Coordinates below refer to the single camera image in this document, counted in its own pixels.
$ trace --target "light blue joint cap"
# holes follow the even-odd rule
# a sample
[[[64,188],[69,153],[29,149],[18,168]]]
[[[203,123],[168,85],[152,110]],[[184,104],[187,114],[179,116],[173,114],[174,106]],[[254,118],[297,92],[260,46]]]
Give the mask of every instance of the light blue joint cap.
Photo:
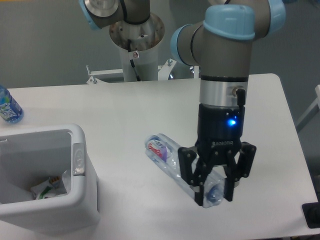
[[[87,9],[86,9],[86,6],[85,6],[85,3],[84,3],[84,0],[79,0],[79,4],[80,4],[80,7],[82,9],[82,12],[86,18],[86,20],[88,21],[89,23],[89,26],[92,30],[98,30],[98,29],[101,29],[100,27],[98,27],[95,22],[92,20],[91,16],[89,15]]]
[[[178,29],[174,32],[174,34],[172,35],[171,41],[170,41],[171,54],[172,54],[173,58],[174,58],[177,62],[179,62],[179,63],[181,63],[181,64],[183,64],[184,62],[181,60],[180,55],[179,55],[179,52],[178,52],[178,38],[179,38],[179,34],[180,34],[181,30],[182,30],[184,27],[190,26],[190,25],[191,25],[191,24],[187,24],[187,25],[184,25],[184,26],[178,28]]]
[[[251,40],[255,37],[255,12],[249,6],[214,5],[206,10],[203,26],[228,39]]]
[[[286,8],[282,0],[268,0],[270,5],[270,27],[268,34],[281,29],[286,21]]]

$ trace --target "robotic arm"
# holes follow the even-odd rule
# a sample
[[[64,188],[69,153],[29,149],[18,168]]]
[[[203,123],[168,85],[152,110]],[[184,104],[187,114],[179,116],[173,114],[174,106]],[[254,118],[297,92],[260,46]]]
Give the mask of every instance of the robotic arm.
[[[201,67],[198,139],[194,147],[178,151],[181,178],[193,189],[199,206],[203,205],[204,182],[213,167],[224,167],[224,198],[228,201],[233,200],[240,178],[249,176],[256,147],[241,142],[240,137],[252,44],[280,29],[286,18],[281,0],[223,3],[209,7],[203,23],[185,25],[171,39],[177,61]],[[197,154],[199,160],[192,171]]]
[[[140,80],[142,73],[157,73],[158,62],[153,67],[142,62],[146,67],[137,70],[138,61],[131,54],[147,53],[164,36],[164,25],[150,13],[149,0],[79,0],[79,3],[91,28],[111,25],[111,39],[129,56],[129,69],[122,61],[125,80],[125,72],[131,71],[132,81]],[[210,3],[204,22],[179,28],[171,39],[171,51],[177,61],[201,67],[198,138],[195,146],[178,150],[181,178],[194,191],[199,206],[204,204],[204,183],[213,167],[224,167],[224,198],[228,201],[233,200],[234,187],[240,178],[250,174],[257,148],[240,138],[252,44],[280,29],[286,18],[282,0],[210,0]],[[155,77],[146,74],[141,79]]]
[[[79,0],[79,4],[93,30],[110,26],[125,82],[158,79],[157,48],[165,26],[150,13],[150,0]]]

